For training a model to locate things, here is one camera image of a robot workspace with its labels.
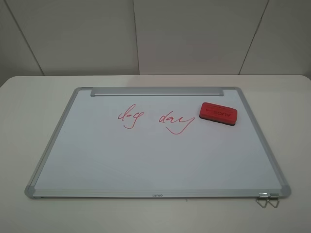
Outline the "red whiteboard eraser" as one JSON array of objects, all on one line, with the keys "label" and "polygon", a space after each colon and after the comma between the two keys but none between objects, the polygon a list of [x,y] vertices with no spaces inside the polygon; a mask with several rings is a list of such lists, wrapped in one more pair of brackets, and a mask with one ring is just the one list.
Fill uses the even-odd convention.
[{"label": "red whiteboard eraser", "polygon": [[237,116],[238,111],[236,109],[209,102],[202,103],[199,113],[199,117],[201,119],[230,126],[234,126],[236,124]]}]

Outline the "left metal hanging clip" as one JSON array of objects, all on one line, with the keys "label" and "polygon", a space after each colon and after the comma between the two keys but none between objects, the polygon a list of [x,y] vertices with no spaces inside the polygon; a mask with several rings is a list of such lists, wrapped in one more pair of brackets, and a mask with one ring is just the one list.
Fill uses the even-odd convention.
[{"label": "left metal hanging clip", "polygon": [[266,208],[268,204],[268,198],[269,198],[268,193],[259,193],[256,202],[261,208]]}]

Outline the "metal hanging clip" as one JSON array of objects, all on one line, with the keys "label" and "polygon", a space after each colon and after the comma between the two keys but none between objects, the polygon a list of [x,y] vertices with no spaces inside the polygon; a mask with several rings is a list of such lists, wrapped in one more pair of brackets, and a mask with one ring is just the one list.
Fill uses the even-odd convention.
[{"label": "metal hanging clip", "polygon": [[268,193],[259,193],[256,202],[261,208],[266,208],[268,204],[268,198],[269,198]]},{"label": "metal hanging clip", "polygon": [[270,196],[267,198],[267,202],[274,208],[279,206],[279,194],[278,193],[271,193]]}]

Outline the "right metal hanging clip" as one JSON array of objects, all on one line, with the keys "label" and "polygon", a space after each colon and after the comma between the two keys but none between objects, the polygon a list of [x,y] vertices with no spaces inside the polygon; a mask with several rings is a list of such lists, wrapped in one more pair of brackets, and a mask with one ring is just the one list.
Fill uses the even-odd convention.
[{"label": "right metal hanging clip", "polygon": [[270,196],[267,198],[267,202],[274,208],[279,206],[279,194],[278,193],[271,193]]}]

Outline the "white whiteboard with grey frame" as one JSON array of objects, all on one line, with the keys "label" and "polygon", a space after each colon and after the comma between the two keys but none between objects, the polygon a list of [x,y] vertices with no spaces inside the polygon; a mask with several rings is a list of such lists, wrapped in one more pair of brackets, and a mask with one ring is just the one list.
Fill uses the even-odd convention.
[{"label": "white whiteboard with grey frame", "polygon": [[[201,119],[202,103],[238,111]],[[78,87],[25,188],[32,198],[288,197],[238,87]]]}]

